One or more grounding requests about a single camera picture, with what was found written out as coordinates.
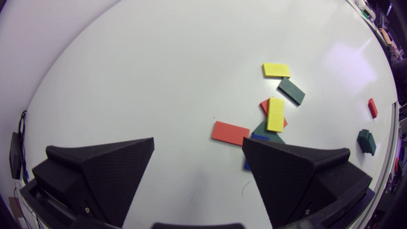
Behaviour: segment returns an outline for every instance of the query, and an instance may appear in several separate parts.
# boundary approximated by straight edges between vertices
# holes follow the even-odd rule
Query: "foam block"
[[[372,156],[374,156],[376,151],[376,143],[374,142],[373,135],[369,132],[369,130],[361,130],[357,137],[357,142],[363,153],[370,153]]]
[[[258,125],[258,127],[253,131],[253,133],[256,135],[267,136],[269,137],[269,141],[285,144],[285,142],[277,135],[276,132],[266,130],[265,121],[260,123],[260,125]]]
[[[284,128],[284,100],[270,97],[267,127],[269,131],[282,132]]]
[[[244,169],[245,169],[245,170],[250,170],[249,163],[247,162],[247,160],[246,160],[246,162],[245,162]]]
[[[265,77],[290,77],[290,71],[286,64],[263,63]]]
[[[297,105],[301,105],[302,100],[304,100],[305,93],[293,83],[291,83],[291,81],[289,81],[286,77],[282,79],[282,81],[278,85],[278,89]]]
[[[243,145],[243,137],[248,138],[249,133],[250,130],[247,128],[216,121],[212,138],[236,145]]]
[[[263,140],[263,141],[270,140],[270,138],[267,136],[261,136],[261,135],[257,135],[257,134],[252,134],[252,139],[258,139],[258,140]]]
[[[267,113],[269,112],[269,99],[266,99],[263,102],[261,102],[260,107],[264,114],[267,116]]]
[[[261,107],[261,110],[263,110],[264,114],[267,117],[267,113],[269,112],[269,99],[266,99],[263,102],[261,102],[260,107]],[[284,118],[284,127],[287,125],[288,125],[287,120],[285,120],[285,118]]]
[[[368,106],[369,106],[369,110],[370,110],[370,113],[372,114],[373,118],[376,118],[377,109],[376,109],[376,105],[374,104],[373,98],[369,99]]]

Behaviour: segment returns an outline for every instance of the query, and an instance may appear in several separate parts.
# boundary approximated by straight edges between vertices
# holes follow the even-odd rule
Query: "wall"
[[[15,186],[8,158],[11,133],[18,131],[21,112],[28,108],[42,79],[72,40],[118,2],[6,2],[0,13],[0,194],[6,204]]]

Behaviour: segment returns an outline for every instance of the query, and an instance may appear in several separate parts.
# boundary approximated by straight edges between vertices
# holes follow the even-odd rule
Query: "green object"
[[[367,20],[369,20],[369,16],[368,16],[363,10],[362,10],[361,12],[362,12],[363,16],[365,16],[365,18],[366,18]]]
[[[369,132],[369,130],[361,130],[357,137],[357,142],[363,153],[370,153],[372,156],[374,156],[376,144],[374,142],[373,135]]]
[[[266,130],[266,121],[263,121],[258,125],[258,127],[253,131],[254,134],[269,137],[269,141],[283,143],[285,142],[277,135],[276,132]]]
[[[284,77],[278,85],[278,89],[288,96],[295,104],[301,105],[305,93],[295,86],[291,81]]]
[[[372,155],[374,156],[374,152],[376,151],[376,143],[374,142],[374,138],[371,133],[369,135],[369,144],[370,144],[370,147],[372,148]]]

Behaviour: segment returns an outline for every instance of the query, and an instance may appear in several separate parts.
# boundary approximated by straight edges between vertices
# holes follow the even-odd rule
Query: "red block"
[[[249,137],[250,130],[240,126],[216,121],[212,138],[228,143],[243,145],[243,137]]]
[[[261,107],[261,109],[263,110],[264,114],[267,117],[267,114],[269,112],[269,99],[266,99],[263,102],[261,102],[260,107]],[[284,118],[284,127],[287,126],[287,125],[288,125],[287,120],[285,120],[285,118]]]
[[[369,99],[368,106],[369,106],[370,113],[372,114],[373,118],[376,118],[377,117],[377,109],[376,109],[376,105],[374,104],[373,99]]]

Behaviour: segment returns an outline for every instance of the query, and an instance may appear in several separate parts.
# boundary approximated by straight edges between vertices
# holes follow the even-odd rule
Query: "person's hand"
[[[379,31],[380,31],[380,32],[382,33],[382,35],[383,35],[384,42],[386,42],[386,44],[391,44],[391,45],[393,45],[393,44],[392,44],[392,41],[390,40],[389,35],[388,35],[387,32],[386,32],[386,30],[384,30],[384,29],[382,29],[382,28],[379,28]]]

